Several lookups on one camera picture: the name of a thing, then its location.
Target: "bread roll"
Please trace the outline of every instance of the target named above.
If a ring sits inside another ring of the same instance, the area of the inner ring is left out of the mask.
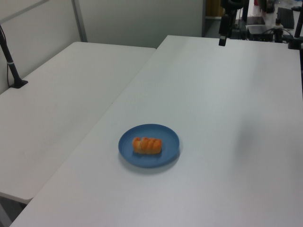
[[[133,148],[135,153],[155,155],[161,152],[162,141],[155,138],[139,137],[133,139]]]

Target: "floor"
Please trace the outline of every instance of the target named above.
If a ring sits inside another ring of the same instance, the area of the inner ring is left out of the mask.
[[[219,19],[205,20],[205,37],[219,39]],[[9,227],[25,206],[0,197],[0,227]]]

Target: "blue plate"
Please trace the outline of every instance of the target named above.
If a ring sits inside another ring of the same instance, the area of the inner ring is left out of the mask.
[[[157,155],[142,155],[134,153],[132,146],[135,137],[157,138],[162,140],[161,153]],[[159,124],[143,124],[136,126],[119,140],[119,151],[122,157],[134,166],[151,168],[165,165],[178,156],[179,137],[170,128]]]

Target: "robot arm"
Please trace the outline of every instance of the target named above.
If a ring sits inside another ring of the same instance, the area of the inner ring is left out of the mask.
[[[225,46],[226,39],[232,35],[232,27],[235,23],[237,11],[248,3],[249,0],[221,0],[221,7],[225,9],[225,13],[221,18],[219,28],[219,46]]]

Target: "tabletop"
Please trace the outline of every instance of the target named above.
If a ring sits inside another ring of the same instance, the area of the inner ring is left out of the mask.
[[[155,50],[73,43],[0,95],[0,196],[28,203]]]
[[[12,227],[300,226],[302,116],[298,51],[168,36]],[[121,157],[145,123],[177,133],[176,160]]]

